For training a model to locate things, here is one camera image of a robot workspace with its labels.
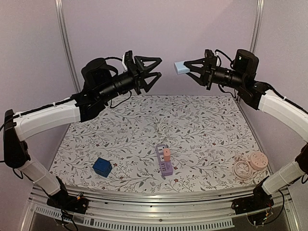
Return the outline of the pink plug adapter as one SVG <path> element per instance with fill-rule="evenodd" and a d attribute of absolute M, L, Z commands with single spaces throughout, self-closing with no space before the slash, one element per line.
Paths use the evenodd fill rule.
<path fill-rule="evenodd" d="M 170 157 L 171 157 L 171 152 L 168 148 L 164 148 L 163 149 L 163 157 L 164 157 L 164 161 L 165 162 L 169 162 L 170 161 Z"/>

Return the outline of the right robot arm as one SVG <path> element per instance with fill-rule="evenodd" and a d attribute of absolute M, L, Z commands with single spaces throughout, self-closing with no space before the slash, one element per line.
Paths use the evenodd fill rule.
<path fill-rule="evenodd" d="M 304 141 L 308 140 L 308 113 L 283 97 L 270 84 L 256 81 L 259 59 L 250 51 L 238 49 L 230 68 L 217 64 L 218 56 L 206 49 L 204 58 L 174 64 L 177 74 L 187 74 L 200 86 L 211 89 L 218 84 L 235 89 L 238 96 L 250 107 L 260 110 L 284 123 Z M 305 145 L 291 163 L 264 179 L 249 198 L 249 206 L 259 210 L 268 197 L 287 185 L 294 183 L 308 172 L 308 147 Z"/>

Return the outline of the light blue plug adapter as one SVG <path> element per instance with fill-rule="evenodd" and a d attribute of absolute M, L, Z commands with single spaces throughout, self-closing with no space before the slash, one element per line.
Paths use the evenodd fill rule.
<path fill-rule="evenodd" d="M 177 75 L 187 74 L 190 72 L 190 69 L 184 65 L 185 61 L 175 62 L 174 68 Z"/>

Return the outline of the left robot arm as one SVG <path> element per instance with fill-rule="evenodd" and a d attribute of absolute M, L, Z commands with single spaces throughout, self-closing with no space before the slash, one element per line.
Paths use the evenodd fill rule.
<path fill-rule="evenodd" d="M 27 138 L 62 125 L 92 120 L 112 99 L 132 90 L 137 94 L 141 90 L 148 92 L 161 77 L 160 72 L 153 71 L 162 62 L 159 57 L 134 56 L 132 51 L 128 51 L 121 58 L 123 73 L 109 65 L 107 60 L 96 58 L 82 68 L 84 86 L 81 92 L 25 112 L 8 110 L 0 128 L 6 166 L 30 178 L 61 209 L 70 207 L 71 197 L 60 179 L 30 157 Z"/>

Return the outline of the purple power strip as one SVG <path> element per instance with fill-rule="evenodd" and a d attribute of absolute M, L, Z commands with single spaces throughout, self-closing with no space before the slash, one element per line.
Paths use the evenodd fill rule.
<path fill-rule="evenodd" d="M 156 156 L 158 159 L 161 175 L 162 177 L 167 177 L 167 176 L 173 175 L 173 166 L 172 166 L 171 160 L 169 162 L 164 161 L 164 157 L 163 157 L 164 148 L 168 148 L 168 146 L 166 144 L 159 144 L 155 147 L 155 151 L 156 151 Z"/>

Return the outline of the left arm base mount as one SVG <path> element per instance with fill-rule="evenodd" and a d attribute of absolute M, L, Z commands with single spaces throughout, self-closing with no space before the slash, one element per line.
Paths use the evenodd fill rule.
<path fill-rule="evenodd" d="M 60 183 L 60 191 L 55 195 L 48 195 L 47 205 L 65 211 L 86 214 L 89 200 L 84 197 L 84 193 L 79 192 L 77 195 L 69 195 L 62 180 L 58 176 L 56 178 Z"/>

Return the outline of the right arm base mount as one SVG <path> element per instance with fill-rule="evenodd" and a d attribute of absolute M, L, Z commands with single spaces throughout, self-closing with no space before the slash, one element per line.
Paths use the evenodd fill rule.
<path fill-rule="evenodd" d="M 265 209 L 274 205 L 273 198 L 266 194 L 261 187 L 253 189 L 253 195 L 234 199 L 231 208 L 235 214 L 244 214 L 261 209 Z"/>

